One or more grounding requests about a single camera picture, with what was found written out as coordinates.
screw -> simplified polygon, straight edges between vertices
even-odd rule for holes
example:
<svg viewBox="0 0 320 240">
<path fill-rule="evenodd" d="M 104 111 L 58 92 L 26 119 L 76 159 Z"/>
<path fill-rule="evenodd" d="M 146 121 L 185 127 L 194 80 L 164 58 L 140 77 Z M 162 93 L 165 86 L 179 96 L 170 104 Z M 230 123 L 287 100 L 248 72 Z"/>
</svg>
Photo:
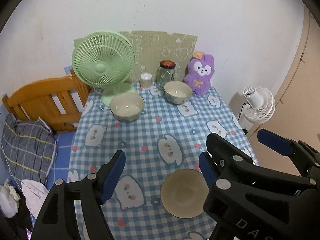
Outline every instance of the screw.
<svg viewBox="0 0 320 240">
<path fill-rule="evenodd" d="M 63 183 L 62 179 L 57 179 L 55 182 L 56 185 L 61 185 L 62 183 Z"/>
<path fill-rule="evenodd" d="M 219 188 L 219 189 L 223 189 L 223 190 L 227 190 L 227 189 L 230 189 L 231 188 L 231 183 L 229 180 L 227 179 L 218 179 L 216 181 L 216 186 Z"/>
<path fill-rule="evenodd" d="M 316 184 L 317 184 L 314 179 L 310 179 L 310 183 L 311 183 L 312 185 L 316 185 Z"/>
<path fill-rule="evenodd" d="M 238 156 L 238 155 L 233 155 L 232 157 L 236 162 L 242 162 L 243 161 L 243 158 L 241 156 Z"/>
<path fill-rule="evenodd" d="M 90 173 L 90 174 L 87 176 L 88 179 L 95 179 L 96 177 L 97 177 L 97 175 L 94 174 L 94 173 Z"/>
</svg>

stuffed animal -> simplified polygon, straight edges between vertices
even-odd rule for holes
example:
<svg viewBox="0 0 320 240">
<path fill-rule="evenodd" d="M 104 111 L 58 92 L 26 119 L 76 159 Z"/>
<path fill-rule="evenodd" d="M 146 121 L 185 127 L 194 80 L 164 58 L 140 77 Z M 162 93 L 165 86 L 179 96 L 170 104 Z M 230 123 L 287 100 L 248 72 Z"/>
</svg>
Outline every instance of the stuffed animal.
<svg viewBox="0 0 320 240">
<path fill-rule="evenodd" d="M 210 54 L 202 55 L 201 59 L 192 58 L 188 64 L 188 75 L 184 82 L 188 84 L 192 91 L 204 97 L 211 87 L 210 79 L 214 74 L 214 57 Z"/>
</svg>

beige door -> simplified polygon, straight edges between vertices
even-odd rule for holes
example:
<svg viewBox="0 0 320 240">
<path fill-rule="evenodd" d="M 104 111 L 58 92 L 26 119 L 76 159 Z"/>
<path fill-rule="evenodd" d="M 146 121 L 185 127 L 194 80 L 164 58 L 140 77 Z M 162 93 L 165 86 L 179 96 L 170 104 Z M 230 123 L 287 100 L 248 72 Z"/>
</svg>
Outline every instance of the beige door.
<svg viewBox="0 0 320 240">
<path fill-rule="evenodd" d="M 311 18 L 304 54 L 297 71 L 265 128 L 285 138 L 301 140 L 320 151 L 320 27 Z M 288 157 L 260 144 L 255 132 L 249 139 L 261 166 L 298 175 Z"/>
</svg>

fan base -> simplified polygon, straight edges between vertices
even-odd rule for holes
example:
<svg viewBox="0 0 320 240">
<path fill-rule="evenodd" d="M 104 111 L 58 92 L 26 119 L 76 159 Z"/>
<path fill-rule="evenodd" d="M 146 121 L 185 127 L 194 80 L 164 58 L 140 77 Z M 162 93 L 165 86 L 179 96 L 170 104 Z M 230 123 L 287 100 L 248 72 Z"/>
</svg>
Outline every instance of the fan base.
<svg viewBox="0 0 320 240">
<path fill-rule="evenodd" d="M 104 103 L 106 106 L 110 106 L 110 102 L 115 96 L 126 92 L 136 93 L 137 90 L 132 84 L 120 83 L 118 85 L 115 85 L 112 91 L 110 91 L 109 89 L 105 89 L 102 94 L 101 102 Z"/>
</svg>

tablecloth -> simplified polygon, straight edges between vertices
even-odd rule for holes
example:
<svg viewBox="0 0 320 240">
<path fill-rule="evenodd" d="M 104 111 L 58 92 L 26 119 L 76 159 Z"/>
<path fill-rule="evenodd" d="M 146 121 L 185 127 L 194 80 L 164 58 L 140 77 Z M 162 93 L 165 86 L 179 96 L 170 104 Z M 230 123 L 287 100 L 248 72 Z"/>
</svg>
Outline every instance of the tablecloth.
<svg viewBox="0 0 320 240">
<path fill-rule="evenodd" d="M 203 98 L 193 94 L 183 105 L 171 105 L 153 85 L 150 90 L 138 89 L 145 100 L 141 117 L 133 123 L 121 123 L 100 104 L 98 93 L 92 91 L 88 97 L 71 148 L 69 169 L 83 179 L 108 163 L 116 150 L 125 152 L 122 176 L 112 198 L 102 206 L 115 239 L 208 239 L 215 221 L 205 213 L 192 219 L 172 216 L 161 204 L 160 188 L 176 170 L 199 170 L 198 157 L 206 150 L 206 137 L 211 132 L 257 163 L 227 104 L 211 88 Z M 81 237 L 89 240 L 79 201 L 75 206 Z"/>
</svg>

